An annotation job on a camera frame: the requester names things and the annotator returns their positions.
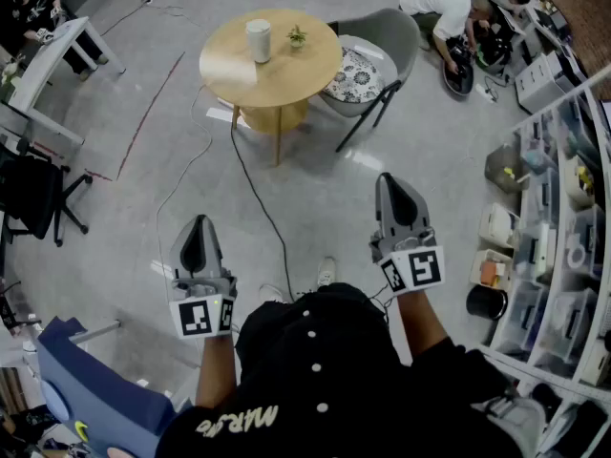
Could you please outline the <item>black office chair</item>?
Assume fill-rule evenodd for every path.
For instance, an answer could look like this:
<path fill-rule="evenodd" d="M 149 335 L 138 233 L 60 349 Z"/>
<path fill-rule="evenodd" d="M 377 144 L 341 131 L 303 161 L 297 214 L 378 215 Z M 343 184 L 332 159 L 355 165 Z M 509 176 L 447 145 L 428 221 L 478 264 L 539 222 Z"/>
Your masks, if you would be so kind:
<path fill-rule="evenodd" d="M 92 184 L 93 177 L 85 174 L 65 186 L 65 175 L 70 171 L 67 165 L 54 164 L 50 156 L 33 148 L 26 138 L 17 142 L 15 151 L 0 143 L 0 212 L 4 214 L 1 239 L 8 244 L 21 236 L 42 240 L 52 228 L 53 242 L 60 247 L 63 217 L 82 234 L 88 234 L 89 227 L 75 216 L 67 199 L 81 184 Z"/>

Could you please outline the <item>white paper sheet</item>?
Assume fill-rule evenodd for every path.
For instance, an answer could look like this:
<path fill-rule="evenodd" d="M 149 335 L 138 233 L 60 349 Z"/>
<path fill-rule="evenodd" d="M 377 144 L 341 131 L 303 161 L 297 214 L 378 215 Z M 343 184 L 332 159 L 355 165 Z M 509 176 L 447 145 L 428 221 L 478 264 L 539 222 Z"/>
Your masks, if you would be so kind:
<path fill-rule="evenodd" d="M 233 112 L 221 108 L 211 107 L 207 110 L 206 116 L 209 118 L 221 120 L 227 123 L 233 123 Z M 249 125 L 244 121 L 242 116 L 237 118 L 236 124 L 241 127 L 249 128 Z"/>

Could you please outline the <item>white desk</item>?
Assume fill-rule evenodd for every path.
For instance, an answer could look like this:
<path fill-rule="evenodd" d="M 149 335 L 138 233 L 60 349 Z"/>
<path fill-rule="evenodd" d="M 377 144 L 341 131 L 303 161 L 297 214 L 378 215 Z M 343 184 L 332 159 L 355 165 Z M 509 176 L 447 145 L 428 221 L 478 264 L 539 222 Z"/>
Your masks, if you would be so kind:
<path fill-rule="evenodd" d="M 44 86 L 51 78 L 68 48 L 73 48 L 92 71 L 97 69 L 96 62 L 76 42 L 76 39 L 82 33 L 86 33 L 94 41 L 119 74 L 125 73 L 126 67 L 96 31 L 88 17 L 79 17 L 68 21 L 58 31 L 59 36 L 55 37 L 50 44 L 43 46 L 34 56 L 30 65 L 23 72 L 23 75 L 16 78 L 16 82 L 13 85 L 14 92 L 11 94 L 7 106 L 50 131 L 63 135 L 73 143 L 81 146 L 85 142 L 83 137 L 73 133 L 35 108 L 36 101 L 42 93 Z"/>

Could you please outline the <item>patterned seat cushion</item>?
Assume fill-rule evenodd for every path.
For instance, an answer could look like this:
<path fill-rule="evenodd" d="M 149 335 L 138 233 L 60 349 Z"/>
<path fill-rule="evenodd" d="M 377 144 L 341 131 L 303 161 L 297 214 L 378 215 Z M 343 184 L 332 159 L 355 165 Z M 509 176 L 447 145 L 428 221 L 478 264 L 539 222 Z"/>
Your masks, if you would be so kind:
<path fill-rule="evenodd" d="M 334 78 L 323 89 L 323 95 L 343 103 L 373 101 L 386 87 L 381 72 L 359 52 L 342 48 L 342 64 Z"/>

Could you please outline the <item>person's right white shoe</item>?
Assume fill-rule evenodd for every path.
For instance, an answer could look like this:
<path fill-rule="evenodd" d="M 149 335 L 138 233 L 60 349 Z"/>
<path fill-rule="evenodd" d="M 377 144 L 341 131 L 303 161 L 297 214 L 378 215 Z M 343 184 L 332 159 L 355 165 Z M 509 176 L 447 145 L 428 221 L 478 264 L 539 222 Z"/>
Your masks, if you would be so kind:
<path fill-rule="evenodd" d="M 336 282 L 336 261 L 333 257 L 324 257 L 318 268 L 317 286 L 329 286 Z"/>

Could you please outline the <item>white cardboard box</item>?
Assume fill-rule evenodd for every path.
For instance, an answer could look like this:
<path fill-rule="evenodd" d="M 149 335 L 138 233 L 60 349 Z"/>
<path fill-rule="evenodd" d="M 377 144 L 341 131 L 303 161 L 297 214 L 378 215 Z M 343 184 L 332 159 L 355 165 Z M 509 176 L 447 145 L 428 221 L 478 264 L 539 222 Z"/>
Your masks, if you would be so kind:
<path fill-rule="evenodd" d="M 482 212 L 478 235 L 498 247 L 513 249 L 520 218 L 499 203 L 488 204 Z"/>

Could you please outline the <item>round wooden table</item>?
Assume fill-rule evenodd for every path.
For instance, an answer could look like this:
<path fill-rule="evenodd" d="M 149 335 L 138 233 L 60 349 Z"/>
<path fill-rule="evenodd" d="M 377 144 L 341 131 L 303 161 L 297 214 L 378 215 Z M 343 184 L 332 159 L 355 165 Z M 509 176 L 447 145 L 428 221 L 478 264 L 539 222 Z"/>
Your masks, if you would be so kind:
<path fill-rule="evenodd" d="M 271 24 L 271 58 L 256 63 L 245 24 L 253 19 Z M 307 33 L 300 49 L 286 35 L 295 26 Z M 242 116 L 249 128 L 272 137 L 276 165 L 281 162 L 283 134 L 305 119 L 308 101 L 321 92 L 340 68 L 339 38 L 323 20 L 300 10 L 260 9 L 218 27 L 200 52 L 202 84 L 233 112 L 232 129 Z"/>

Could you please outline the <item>grey waist pouch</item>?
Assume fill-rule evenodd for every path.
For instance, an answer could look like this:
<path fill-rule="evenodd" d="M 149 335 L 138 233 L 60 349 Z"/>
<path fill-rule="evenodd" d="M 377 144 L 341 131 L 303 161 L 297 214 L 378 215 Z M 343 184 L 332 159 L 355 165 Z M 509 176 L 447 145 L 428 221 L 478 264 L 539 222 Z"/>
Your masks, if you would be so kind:
<path fill-rule="evenodd" d="M 546 425 L 544 407 L 531 398 L 503 395 L 473 405 L 507 434 L 519 449 L 521 458 L 536 458 Z"/>

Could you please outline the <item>grey drawer cabinet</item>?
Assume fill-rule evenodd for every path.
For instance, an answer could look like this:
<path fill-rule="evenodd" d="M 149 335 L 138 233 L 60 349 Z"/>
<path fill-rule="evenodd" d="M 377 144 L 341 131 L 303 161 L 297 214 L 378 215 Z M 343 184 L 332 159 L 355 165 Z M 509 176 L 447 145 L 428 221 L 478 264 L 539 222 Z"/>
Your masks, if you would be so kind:
<path fill-rule="evenodd" d="M 588 76 L 568 46 L 542 53 L 516 76 L 519 106 L 530 115 L 570 93 Z"/>

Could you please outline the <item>grey metal basin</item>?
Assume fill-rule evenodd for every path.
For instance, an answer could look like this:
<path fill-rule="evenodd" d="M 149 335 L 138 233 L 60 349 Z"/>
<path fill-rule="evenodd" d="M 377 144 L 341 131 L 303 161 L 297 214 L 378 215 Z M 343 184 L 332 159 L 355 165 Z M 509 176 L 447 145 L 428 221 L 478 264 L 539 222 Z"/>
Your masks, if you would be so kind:
<path fill-rule="evenodd" d="M 505 194 L 521 192 L 527 173 L 518 149 L 510 144 L 502 144 L 486 157 L 485 178 Z"/>

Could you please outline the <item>person's right forearm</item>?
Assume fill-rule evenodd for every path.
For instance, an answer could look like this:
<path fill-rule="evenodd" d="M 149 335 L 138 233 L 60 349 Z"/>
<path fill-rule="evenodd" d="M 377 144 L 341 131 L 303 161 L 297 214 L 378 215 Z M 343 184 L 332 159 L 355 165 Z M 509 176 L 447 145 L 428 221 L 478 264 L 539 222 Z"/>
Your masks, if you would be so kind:
<path fill-rule="evenodd" d="M 448 338 L 424 291 L 406 293 L 396 300 L 413 358 Z"/>

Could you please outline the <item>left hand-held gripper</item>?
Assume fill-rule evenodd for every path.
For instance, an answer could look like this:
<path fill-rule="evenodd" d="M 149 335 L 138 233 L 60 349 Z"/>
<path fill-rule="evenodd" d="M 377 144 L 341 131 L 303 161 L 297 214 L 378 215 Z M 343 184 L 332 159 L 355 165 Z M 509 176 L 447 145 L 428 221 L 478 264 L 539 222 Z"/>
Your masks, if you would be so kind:
<path fill-rule="evenodd" d="M 206 215 L 187 223 L 170 250 L 175 298 L 169 308 L 183 340 L 230 335 L 237 298 L 235 277 L 221 276 L 221 247 L 213 222 Z M 195 275 L 217 279 L 191 279 Z"/>

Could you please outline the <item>black round case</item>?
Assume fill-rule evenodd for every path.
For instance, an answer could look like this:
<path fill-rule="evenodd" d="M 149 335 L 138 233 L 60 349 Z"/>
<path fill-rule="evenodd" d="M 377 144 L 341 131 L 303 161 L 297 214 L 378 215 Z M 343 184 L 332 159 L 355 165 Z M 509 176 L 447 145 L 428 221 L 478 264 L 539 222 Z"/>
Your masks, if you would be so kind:
<path fill-rule="evenodd" d="M 456 64 L 456 73 L 445 64 L 443 71 L 445 84 L 457 96 L 466 97 L 474 87 L 473 55 L 468 43 L 462 37 L 449 39 L 447 46 L 450 57 Z"/>

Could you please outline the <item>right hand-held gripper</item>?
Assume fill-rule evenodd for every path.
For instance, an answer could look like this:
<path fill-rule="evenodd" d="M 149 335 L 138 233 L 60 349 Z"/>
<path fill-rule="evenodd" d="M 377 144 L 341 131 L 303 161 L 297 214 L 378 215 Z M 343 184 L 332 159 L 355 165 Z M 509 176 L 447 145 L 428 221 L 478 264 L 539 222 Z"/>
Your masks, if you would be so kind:
<path fill-rule="evenodd" d="M 380 231 L 370 240 L 373 262 L 381 269 L 393 295 L 405 295 L 445 282 L 444 251 L 429 226 L 424 198 L 405 180 L 388 172 L 375 186 L 376 220 Z M 398 229 L 421 229 L 403 239 Z"/>

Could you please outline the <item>grey shell chair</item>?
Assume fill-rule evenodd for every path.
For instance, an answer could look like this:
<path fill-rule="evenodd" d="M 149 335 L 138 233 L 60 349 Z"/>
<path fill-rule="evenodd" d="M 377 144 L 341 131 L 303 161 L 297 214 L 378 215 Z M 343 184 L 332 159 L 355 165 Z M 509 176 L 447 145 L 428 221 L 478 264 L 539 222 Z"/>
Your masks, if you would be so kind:
<path fill-rule="evenodd" d="M 320 92 L 320 97 L 333 111 L 345 118 L 355 117 L 357 119 L 357 122 L 336 147 L 335 151 L 340 152 L 376 107 L 380 107 L 381 110 L 373 125 L 379 124 L 390 102 L 405 85 L 411 74 L 418 51 L 420 32 L 414 19 L 398 9 L 381 9 L 361 17 L 331 21 L 327 25 L 339 38 L 358 38 L 379 49 L 396 70 L 392 80 L 384 78 L 385 89 L 371 102 L 343 103 L 323 95 L 323 91 Z"/>

